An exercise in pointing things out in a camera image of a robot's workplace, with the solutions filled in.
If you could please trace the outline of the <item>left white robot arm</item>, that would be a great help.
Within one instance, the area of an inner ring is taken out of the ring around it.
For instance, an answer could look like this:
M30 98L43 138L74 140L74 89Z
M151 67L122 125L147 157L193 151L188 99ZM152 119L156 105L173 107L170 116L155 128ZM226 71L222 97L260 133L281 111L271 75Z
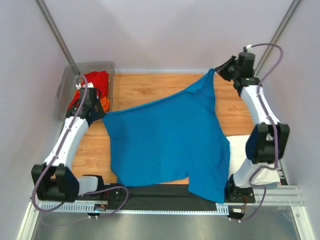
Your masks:
M101 92L92 83L80 89L80 97L67 111L62 132L43 164L32 167L31 176L36 189L34 196L42 201L74 202L88 194L94 201L105 196L103 179L87 174L75 177L72 165L79 144L90 125L102 119L105 111Z

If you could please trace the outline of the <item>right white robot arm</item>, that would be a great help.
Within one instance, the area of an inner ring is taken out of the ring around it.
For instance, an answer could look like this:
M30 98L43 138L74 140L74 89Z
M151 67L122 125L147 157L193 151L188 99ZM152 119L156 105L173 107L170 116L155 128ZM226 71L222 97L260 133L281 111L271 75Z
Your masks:
M262 81L255 76L255 54L244 49L215 71L233 87L246 104L254 128L245 144L246 159L232 173L225 186L225 200L231 203L254 203L254 188L266 189L280 182L277 173L283 157L290 127L273 114L263 91Z

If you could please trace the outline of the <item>orange t shirt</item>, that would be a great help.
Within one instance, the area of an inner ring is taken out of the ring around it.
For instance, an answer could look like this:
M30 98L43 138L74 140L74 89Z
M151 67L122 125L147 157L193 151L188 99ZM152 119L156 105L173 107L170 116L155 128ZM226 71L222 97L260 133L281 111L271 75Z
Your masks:
M110 109L110 100L105 96L100 99L100 104L103 111L106 113Z

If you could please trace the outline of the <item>red t shirt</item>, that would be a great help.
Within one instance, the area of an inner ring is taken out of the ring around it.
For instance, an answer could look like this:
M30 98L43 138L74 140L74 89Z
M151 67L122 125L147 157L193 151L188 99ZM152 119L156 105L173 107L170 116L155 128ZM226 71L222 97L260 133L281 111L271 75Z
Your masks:
M108 97L109 92L109 74L103 71L93 71L84 75L88 83L92 83L99 90L99 98Z

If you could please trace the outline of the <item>clear plastic bin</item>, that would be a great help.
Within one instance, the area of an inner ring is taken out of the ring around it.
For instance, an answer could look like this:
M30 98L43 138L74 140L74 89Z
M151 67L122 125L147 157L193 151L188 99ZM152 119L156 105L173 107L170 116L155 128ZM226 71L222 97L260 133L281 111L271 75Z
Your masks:
M54 120L57 122L64 122L68 106L77 90L77 75L74 72L74 66L77 67L81 74L87 74L94 71L106 71L109 74L107 98L110 100L109 110L111 111L113 108L115 63L112 61L94 61L76 63L75 65L70 64L64 69L62 80L57 91L57 102L53 115Z

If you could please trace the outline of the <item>folded white t shirt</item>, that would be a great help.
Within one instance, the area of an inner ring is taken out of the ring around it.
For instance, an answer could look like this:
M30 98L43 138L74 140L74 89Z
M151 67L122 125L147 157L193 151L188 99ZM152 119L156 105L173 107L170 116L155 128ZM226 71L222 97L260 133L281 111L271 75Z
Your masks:
M245 162L246 143L250 135L233 135L227 136L230 145L230 161L228 177L235 174ZM263 169L253 180L255 185L267 185L280 183L280 177L276 170Z

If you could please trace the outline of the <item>folded light blue t shirt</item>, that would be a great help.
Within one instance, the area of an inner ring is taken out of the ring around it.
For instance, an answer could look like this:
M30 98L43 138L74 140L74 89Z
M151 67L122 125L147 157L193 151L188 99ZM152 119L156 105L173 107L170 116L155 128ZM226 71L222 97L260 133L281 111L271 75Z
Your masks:
M272 182L272 183L264 183L264 184L255 184L252 183L251 186L254 189L275 189L278 187L278 182Z

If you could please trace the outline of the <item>right aluminium frame post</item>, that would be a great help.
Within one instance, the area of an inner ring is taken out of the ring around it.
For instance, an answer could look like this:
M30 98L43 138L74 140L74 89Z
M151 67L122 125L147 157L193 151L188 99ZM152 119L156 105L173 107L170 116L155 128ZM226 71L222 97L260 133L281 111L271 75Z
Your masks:
M290 21L292 20L293 16L295 15L296 11L299 9L300 5L303 3L303 0L292 0L288 9L286 10L282 20L280 21L276 31L274 32L271 40L269 41L270 44L277 44L281 39L283 33L285 32L287 26L289 25ZM259 74L265 63L267 62L269 56L273 51L273 46L267 46L262 57L260 58L255 73Z

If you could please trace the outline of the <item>aluminium frame post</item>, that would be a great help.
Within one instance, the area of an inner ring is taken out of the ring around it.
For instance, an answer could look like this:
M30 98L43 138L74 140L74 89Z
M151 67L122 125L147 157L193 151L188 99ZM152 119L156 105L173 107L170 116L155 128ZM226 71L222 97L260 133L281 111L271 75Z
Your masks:
M52 32L58 46L60 47L60 50L62 51L67 63L71 66L74 74L76 76L80 75L80 70L76 66L76 63L54 21L54 18L52 17L50 10L48 6L46 5L44 0L35 0L35 3L37 7L39 8L44 20L46 21L50 31Z
M280 21L276 31L274 32L271 40L269 41L270 44L277 44L281 39L283 33L285 32L287 26L289 25L290 21L292 20L293 16L295 15L296 11L299 9L300 5L303 3L303 0L292 0L288 9L286 10L282 20ZM255 73L259 74L265 63L267 62L269 56L273 51L273 46L267 46L262 57L260 58Z

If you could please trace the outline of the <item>left aluminium frame post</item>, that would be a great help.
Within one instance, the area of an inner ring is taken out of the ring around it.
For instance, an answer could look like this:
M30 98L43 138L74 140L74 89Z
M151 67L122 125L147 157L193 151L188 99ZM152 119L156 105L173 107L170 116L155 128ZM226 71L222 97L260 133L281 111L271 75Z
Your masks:
M54 18L52 17L50 10L48 6L46 5L44 0L35 0L35 3L37 7L39 8L44 20L46 21L50 31L52 32L58 46L60 47L60 50L62 51L67 63L71 66L74 74L76 76L80 75L80 70L76 66L76 63L54 21Z

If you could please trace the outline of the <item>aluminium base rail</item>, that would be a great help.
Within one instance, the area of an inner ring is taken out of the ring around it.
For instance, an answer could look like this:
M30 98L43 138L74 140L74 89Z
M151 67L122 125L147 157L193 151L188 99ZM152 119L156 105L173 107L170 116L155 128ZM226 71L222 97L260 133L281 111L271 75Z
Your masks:
M304 206L304 202L298 186L278 185L277 188L267 189L264 195L263 189L254 189L254 198L257 205L263 196L263 206Z

